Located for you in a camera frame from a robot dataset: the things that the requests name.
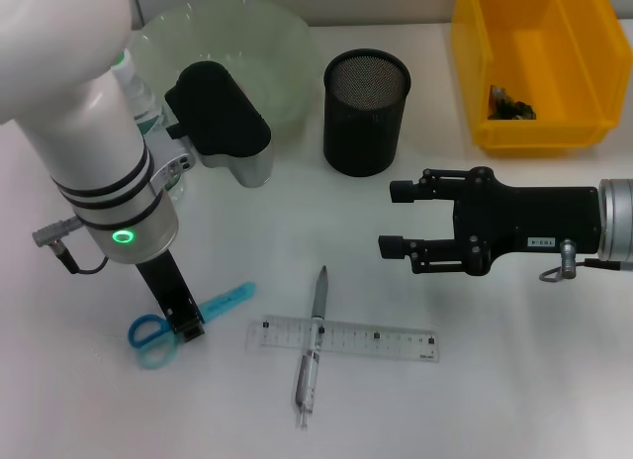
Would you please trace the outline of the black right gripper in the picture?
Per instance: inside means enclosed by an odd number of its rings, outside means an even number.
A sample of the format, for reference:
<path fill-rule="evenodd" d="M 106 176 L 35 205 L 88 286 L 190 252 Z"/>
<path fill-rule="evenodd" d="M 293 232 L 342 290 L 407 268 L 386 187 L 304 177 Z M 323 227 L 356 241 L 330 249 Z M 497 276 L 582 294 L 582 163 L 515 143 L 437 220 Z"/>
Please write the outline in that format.
<path fill-rule="evenodd" d="M 393 203 L 454 201 L 454 239 L 381 235 L 383 259 L 409 258 L 414 274 L 462 270 L 484 276 L 509 253 L 597 253 L 601 219 L 595 187 L 512 187 L 488 167 L 469 171 L 426 168 L 417 181 L 390 183 Z"/>

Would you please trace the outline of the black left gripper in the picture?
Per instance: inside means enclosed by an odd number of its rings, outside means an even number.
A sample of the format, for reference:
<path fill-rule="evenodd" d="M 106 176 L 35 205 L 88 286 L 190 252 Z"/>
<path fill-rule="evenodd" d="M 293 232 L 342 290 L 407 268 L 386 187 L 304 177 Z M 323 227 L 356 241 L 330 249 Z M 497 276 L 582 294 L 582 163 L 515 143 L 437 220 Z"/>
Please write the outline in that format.
<path fill-rule="evenodd" d="M 176 335 L 189 342 L 205 333 L 204 318 L 169 250 L 136 269 Z"/>

